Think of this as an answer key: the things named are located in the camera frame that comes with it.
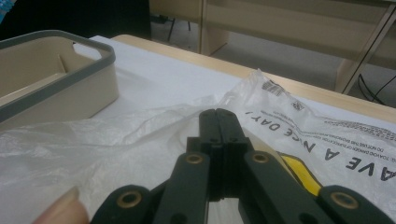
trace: plastic bag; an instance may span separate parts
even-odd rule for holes
[[[248,133],[297,164],[297,173],[311,174],[312,192],[345,186],[396,220],[395,133],[323,118],[258,71],[220,101],[0,133],[1,222],[31,222],[73,186],[90,216],[114,189],[153,189],[172,173],[187,137],[198,136],[198,115],[215,107],[233,111]],[[242,223],[236,209],[237,200],[210,204],[209,223]]]

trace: beige plastic container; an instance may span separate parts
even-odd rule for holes
[[[76,53],[77,43],[99,59]],[[61,31],[0,42],[0,131],[96,114],[119,96],[115,59],[110,46]]]

